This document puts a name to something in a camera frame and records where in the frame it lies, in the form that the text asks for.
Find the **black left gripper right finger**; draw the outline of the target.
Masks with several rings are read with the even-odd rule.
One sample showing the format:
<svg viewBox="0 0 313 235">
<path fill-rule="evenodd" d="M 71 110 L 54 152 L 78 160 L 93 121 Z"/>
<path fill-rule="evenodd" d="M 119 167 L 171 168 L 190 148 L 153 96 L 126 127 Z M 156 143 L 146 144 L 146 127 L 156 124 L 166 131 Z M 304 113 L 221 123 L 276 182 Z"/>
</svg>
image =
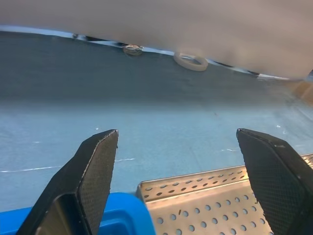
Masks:
<svg viewBox="0 0 313 235">
<path fill-rule="evenodd" d="M 313 170 L 285 141 L 239 128 L 236 132 L 251 188 L 276 235 L 313 233 Z"/>
</svg>

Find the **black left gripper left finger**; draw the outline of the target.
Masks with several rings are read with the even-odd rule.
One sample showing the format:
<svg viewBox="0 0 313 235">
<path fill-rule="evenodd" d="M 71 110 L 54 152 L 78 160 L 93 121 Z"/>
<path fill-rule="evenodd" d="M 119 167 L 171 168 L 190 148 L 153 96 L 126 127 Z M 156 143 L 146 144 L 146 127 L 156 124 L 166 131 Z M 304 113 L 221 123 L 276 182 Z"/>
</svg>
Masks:
<svg viewBox="0 0 313 235">
<path fill-rule="evenodd" d="M 84 140 L 48 182 L 17 234 L 97 234 L 110 193 L 117 143 L 116 129 Z"/>
</svg>

